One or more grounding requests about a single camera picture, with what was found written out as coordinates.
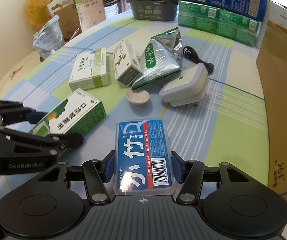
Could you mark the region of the green carton pack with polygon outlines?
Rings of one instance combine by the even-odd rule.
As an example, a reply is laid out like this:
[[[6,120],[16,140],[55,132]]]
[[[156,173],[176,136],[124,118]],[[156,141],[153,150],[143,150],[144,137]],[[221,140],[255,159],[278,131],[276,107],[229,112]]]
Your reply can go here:
[[[224,9],[179,1],[178,24],[254,47],[261,22]]]

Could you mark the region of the white plug night light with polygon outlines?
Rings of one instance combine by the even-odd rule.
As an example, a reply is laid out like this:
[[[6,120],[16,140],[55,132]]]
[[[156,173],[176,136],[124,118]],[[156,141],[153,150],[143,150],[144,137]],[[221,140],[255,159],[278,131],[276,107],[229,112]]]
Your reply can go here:
[[[208,83],[208,71],[203,63],[198,63],[173,75],[159,95],[172,107],[197,103],[204,98]]]

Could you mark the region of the white cardboard box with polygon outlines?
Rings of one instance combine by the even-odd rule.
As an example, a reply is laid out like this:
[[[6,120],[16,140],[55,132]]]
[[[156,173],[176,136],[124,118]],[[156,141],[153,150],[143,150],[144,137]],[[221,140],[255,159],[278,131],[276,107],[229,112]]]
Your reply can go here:
[[[287,7],[271,0],[267,1],[265,17],[261,24],[261,29],[256,43],[256,48],[260,49],[268,21],[273,21],[287,29]]]

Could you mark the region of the white medicine box brown end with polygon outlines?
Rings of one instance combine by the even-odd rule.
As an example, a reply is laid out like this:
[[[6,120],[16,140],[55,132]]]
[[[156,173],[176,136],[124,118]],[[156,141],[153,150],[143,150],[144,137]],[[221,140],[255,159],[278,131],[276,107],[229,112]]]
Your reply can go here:
[[[133,81],[142,75],[142,70],[132,45],[124,38],[110,48],[114,60],[115,79],[129,87]]]

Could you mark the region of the pink printed cardboard package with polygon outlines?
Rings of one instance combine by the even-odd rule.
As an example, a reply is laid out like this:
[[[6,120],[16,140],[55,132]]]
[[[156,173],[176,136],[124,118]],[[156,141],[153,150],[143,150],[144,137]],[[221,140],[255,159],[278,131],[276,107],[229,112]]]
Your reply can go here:
[[[82,32],[106,20],[103,0],[79,2],[76,4],[76,10]]]

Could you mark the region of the silver green foil tea bag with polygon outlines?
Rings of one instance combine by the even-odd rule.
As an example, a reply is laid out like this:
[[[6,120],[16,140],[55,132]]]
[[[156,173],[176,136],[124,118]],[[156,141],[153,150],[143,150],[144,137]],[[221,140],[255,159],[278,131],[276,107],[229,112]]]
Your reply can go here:
[[[138,89],[154,80],[179,72],[182,68],[183,42],[176,27],[151,37],[140,57],[142,75],[131,88]]]

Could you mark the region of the small beige round dish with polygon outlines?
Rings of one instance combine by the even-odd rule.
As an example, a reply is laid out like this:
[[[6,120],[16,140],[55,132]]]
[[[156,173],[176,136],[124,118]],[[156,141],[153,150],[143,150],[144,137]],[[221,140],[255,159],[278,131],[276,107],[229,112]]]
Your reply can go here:
[[[143,105],[149,101],[150,94],[143,89],[129,90],[126,93],[126,98],[133,105]]]

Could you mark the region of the brown cardboard box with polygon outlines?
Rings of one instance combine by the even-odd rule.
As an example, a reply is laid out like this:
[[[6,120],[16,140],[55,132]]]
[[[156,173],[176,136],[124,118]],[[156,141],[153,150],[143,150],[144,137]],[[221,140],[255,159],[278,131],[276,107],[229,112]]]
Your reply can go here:
[[[268,136],[268,186],[287,194],[287,29],[268,21],[256,60],[265,97]]]

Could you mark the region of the silver foil pouch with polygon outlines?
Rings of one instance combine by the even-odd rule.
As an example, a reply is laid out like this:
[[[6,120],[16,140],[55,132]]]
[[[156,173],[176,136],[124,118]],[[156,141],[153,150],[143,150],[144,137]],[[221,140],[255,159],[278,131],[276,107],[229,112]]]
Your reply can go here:
[[[46,22],[40,31],[33,36],[33,48],[43,60],[59,50],[64,43],[58,15]]]

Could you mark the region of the blue dental floss picks box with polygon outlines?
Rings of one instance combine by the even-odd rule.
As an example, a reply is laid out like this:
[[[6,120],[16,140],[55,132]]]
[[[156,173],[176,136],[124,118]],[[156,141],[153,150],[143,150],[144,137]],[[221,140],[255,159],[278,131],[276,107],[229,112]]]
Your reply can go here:
[[[118,195],[170,195],[175,190],[171,151],[162,119],[116,125],[114,191]]]

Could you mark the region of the yellow plastic bag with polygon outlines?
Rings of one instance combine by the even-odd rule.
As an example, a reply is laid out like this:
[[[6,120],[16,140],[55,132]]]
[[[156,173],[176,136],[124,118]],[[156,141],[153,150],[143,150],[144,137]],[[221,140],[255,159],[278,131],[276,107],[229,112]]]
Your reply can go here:
[[[26,17],[32,28],[41,28],[50,18],[46,6],[53,0],[28,0]]]

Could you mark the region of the brown cardboard packaging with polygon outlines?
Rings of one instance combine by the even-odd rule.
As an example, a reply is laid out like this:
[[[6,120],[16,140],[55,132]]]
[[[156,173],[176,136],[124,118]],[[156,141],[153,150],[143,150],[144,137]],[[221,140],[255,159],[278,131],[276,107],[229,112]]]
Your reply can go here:
[[[59,16],[59,26],[65,41],[71,40],[81,33],[79,18],[73,0],[52,0],[46,6],[51,17]]]

